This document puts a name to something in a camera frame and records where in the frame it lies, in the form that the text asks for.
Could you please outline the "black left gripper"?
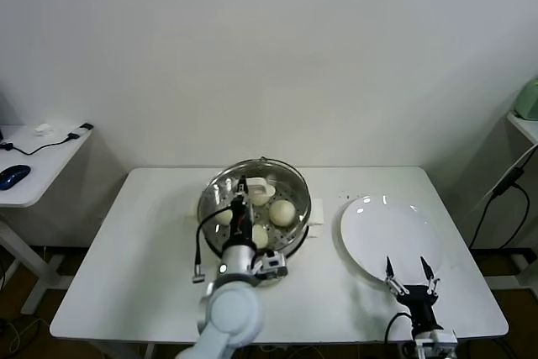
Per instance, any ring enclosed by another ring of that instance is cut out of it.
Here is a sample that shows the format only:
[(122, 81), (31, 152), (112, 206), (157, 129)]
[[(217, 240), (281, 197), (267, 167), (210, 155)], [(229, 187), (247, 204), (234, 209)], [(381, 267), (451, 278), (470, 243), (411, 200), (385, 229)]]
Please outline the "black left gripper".
[(248, 195), (247, 179), (241, 177), (237, 183), (236, 198), (230, 204), (232, 219), (228, 245), (255, 245), (252, 240), (254, 214)]

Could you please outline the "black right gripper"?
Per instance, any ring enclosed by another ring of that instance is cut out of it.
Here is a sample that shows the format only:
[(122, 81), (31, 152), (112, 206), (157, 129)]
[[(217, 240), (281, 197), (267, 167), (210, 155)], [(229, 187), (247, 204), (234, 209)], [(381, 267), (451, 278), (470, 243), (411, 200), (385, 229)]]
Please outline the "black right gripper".
[(421, 265), (428, 281), (428, 286), (404, 286), (396, 277), (390, 258), (386, 257), (385, 284), (389, 291), (397, 296), (397, 301), (409, 309), (413, 332), (429, 332), (440, 330), (433, 306), (438, 296), (437, 284), (440, 279), (434, 274), (432, 267), (423, 256)]

